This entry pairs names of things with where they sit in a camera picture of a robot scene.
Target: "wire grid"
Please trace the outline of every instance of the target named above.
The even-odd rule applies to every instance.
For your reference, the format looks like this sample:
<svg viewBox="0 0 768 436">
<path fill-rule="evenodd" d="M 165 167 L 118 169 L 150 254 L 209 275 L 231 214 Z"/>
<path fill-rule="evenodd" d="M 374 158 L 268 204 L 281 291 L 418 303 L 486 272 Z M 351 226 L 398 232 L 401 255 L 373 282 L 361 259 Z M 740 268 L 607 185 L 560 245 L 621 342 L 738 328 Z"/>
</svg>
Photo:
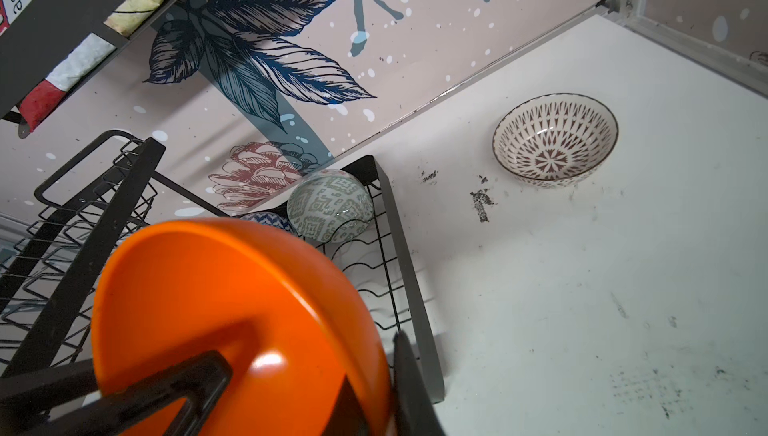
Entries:
<svg viewBox="0 0 768 436">
<path fill-rule="evenodd" d="M 138 157 L 136 148 L 139 143 L 142 143 L 142 141 L 128 141 L 121 147 L 120 155 L 112 161 L 112 165 L 120 171 L 123 178 L 128 174 L 132 161 Z M 104 176 L 101 177 L 101 181 L 108 185 L 108 190 L 101 196 L 92 194 L 93 197 L 90 200 L 80 199 L 79 202 L 84 205 L 84 208 L 80 211 L 72 210 L 72 217 L 66 224 L 57 224 L 50 221 L 54 211 L 67 211 L 66 209 L 46 206 L 38 214 L 39 220 L 27 227 L 26 231 L 29 233 L 29 236 L 21 239 L 14 246 L 17 254 L 0 264 L 0 275 L 2 277 L 23 277 L 25 279 L 22 287 L 16 292 L 14 297 L 5 298 L 8 300 L 8 305 L 0 315 L 0 372 L 5 370 L 13 354 L 19 345 L 22 344 L 24 337 L 32 329 L 35 320 L 43 307 L 48 303 L 56 286 L 66 274 L 74 257 L 83 247 L 107 205 L 120 187 L 120 183 L 108 181 Z M 132 210 L 129 220 L 120 233 L 120 239 L 118 239 L 115 247 L 131 234 L 147 225 L 147 214 L 152 208 L 154 198 L 157 195 L 158 192 L 151 182 L 147 184 L 146 189 Z M 61 228 L 51 246 L 42 258 L 35 258 L 37 263 L 29 275 L 11 275 L 9 269 L 14 260 L 17 258 L 28 258 L 24 255 L 24 249 L 31 242 L 46 241 L 45 239 L 36 238 L 38 231 L 46 223 L 55 224 Z M 95 285 L 91 288 L 78 316 L 72 323 L 52 366 L 75 362 L 83 351 L 90 353 L 91 310 L 93 309 L 94 293 Z"/>
<path fill-rule="evenodd" d="M 375 216 L 363 233 L 342 243 L 304 239 L 341 269 L 360 293 L 379 330 L 391 368 L 395 334 L 403 330 L 412 342 L 416 334 L 379 181 L 366 185 L 366 190 L 373 200 Z M 414 347 L 414 351 L 418 359 L 418 348 Z"/>
</svg>

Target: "orange bowl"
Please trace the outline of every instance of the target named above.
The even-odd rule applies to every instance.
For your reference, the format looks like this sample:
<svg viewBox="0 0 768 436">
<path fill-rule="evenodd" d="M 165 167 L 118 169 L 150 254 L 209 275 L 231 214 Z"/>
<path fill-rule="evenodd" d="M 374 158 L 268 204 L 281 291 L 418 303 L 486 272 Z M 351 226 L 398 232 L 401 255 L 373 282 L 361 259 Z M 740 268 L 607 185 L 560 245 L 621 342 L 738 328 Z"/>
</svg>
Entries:
<svg viewBox="0 0 768 436">
<path fill-rule="evenodd" d="M 211 349 L 233 369 L 201 434 L 321 434 L 344 377 L 372 434 L 390 417 L 376 326 L 331 261 L 287 232 L 235 219 L 141 229 L 110 257 L 92 343 L 103 394 Z M 162 434 L 179 402 L 128 432 Z"/>
</svg>

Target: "scuff mark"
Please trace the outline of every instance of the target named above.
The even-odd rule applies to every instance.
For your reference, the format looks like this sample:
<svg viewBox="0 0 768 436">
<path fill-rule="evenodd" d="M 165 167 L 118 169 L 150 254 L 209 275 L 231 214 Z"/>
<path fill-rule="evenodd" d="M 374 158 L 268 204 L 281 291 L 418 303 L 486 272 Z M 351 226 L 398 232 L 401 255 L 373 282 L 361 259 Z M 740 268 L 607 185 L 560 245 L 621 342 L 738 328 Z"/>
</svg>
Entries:
<svg viewBox="0 0 768 436">
<path fill-rule="evenodd" d="M 485 207 L 483 205 L 493 206 L 496 204 L 493 200 L 491 200 L 491 198 L 488 197 L 488 194 L 486 194 L 487 192 L 488 188 L 469 193 L 472 196 L 472 203 L 475 206 L 475 211 L 478 212 L 480 222 L 488 222 L 488 213 L 485 212 Z"/>
<path fill-rule="evenodd" d="M 432 171 L 430 175 L 427 175 L 426 177 L 422 178 L 422 184 L 427 182 L 429 179 L 434 179 L 437 176 L 437 171 Z"/>
<path fill-rule="evenodd" d="M 627 315 L 627 312 L 624 310 L 624 307 L 621 305 L 619 300 L 616 298 L 614 293 L 610 293 L 610 298 L 614 300 L 614 304 L 616 305 L 616 308 L 619 310 L 619 314 L 624 319 L 629 319 L 629 316 Z"/>
</svg>

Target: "green patterned bowl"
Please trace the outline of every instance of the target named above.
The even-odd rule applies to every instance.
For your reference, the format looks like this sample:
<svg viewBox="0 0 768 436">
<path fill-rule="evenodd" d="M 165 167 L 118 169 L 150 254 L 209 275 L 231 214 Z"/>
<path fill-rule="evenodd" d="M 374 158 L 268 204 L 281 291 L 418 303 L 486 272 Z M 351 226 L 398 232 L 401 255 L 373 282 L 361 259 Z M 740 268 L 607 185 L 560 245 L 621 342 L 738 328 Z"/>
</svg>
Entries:
<svg viewBox="0 0 768 436">
<path fill-rule="evenodd" d="M 300 235 L 315 241 L 349 241 L 370 225 L 373 201 L 350 173 L 323 169 L 290 195 L 288 219 Z"/>
</svg>

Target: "bowl rim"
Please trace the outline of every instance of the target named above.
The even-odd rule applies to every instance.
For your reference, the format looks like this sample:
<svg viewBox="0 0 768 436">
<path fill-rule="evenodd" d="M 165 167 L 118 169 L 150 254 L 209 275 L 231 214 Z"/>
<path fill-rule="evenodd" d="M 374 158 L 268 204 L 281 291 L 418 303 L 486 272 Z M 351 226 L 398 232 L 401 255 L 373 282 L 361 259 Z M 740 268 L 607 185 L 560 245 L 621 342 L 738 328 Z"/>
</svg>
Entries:
<svg viewBox="0 0 768 436">
<path fill-rule="evenodd" d="M 496 134 L 498 133 L 498 129 L 500 127 L 502 127 L 502 124 L 504 124 L 504 121 L 507 119 L 507 117 L 509 117 L 510 114 L 512 114 L 515 110 L 517 110 L 521 106 L 523 106 L 525 104 L 528 104 L 529 102 L 533 102 L 536 99 L 540 99 L 540 98 L 544 98 L 544 97 L 550 97 L 552 95 L 576 95 L 576 96 L 581 97 L 581 98 L 586 98 L 586 99 L 590 99 L 592 101 L 595 101 L 597 104 L 600 104 L 601 106 L 603 106 L 605 108 L 605 110 L 608 111 L 608 114 L 610 114 L 610 118 L 613 119 L 614 124 L 616 125 L 616 139 L 614 139 L 614 143 L 610 146 L 610 149 L 608 150 L 607 153 L 605 153 L 605 156 L 600 161 L 598 161 L 594 165 L 591 165 L 590 167 L 586 168 L 584 171 L 578 172 L 577 174 L 574 174 L 574 175 L 569 175 L 568 177 L 556 178 L 556 179 L 540 179 L 540 178 L 528 177 L 527 175 L 522 175 L 522 174 L 519 174 L 519 173 L 517 173 L 515 171 L 512 171 L 510 168 L 508 168 L 507 166 L 504 165 L 504 163 L 498 158 L 498 154 L 496 154 L 496 149 L 495 149 L 495 145 L 496 144 L 494 142 L 496 141 Z M 614 148 L 616 147 L 616 143 L 618 143 L 618 141 L 619 141 L 619 121 L 616 119 L 616 116 L 608 108 L 607 105 L 605 105 L 602 102 L 598 101 L 594 97 L 590 97 L 590 96 L 584 95 L 584 94 L 577 94 L 576 92 L 552 92 L 552 94 L 539 95 L 537 97 L 529 99 L 528 101 L 521 102 L 520 104 L 516 105 L 511 111 L 506 113 L 504 115 L 504 117 L 502 117 L 502 120 L 498 122 L 498 125 L 496 125 L 496 129 L 493 132 L 493 137 L 491 138 L 491 151 L 493 152 L 493 157 L 496 159 L 496 162 L 498 162 L 499 165 L 501 165 L 506 171 L 513 173 L 514 175 L 516 175 L 517 177 L 519 177 L 521 179 L 527 179 L 529 181 L 557 182 L 557 181 L 567 181 L 567 180 L 572 179 L 572 178 L 577 178 L 580 175 L 583 175 L 583 174 L 585 174 L 587 172 L 590 172 L 593 169 L 596 169 L 600 164 L 602 164 L 605 161 L 605 159 L 608 158 L 610 153 L 612 153 L 614 151 Z"/>
</svg>

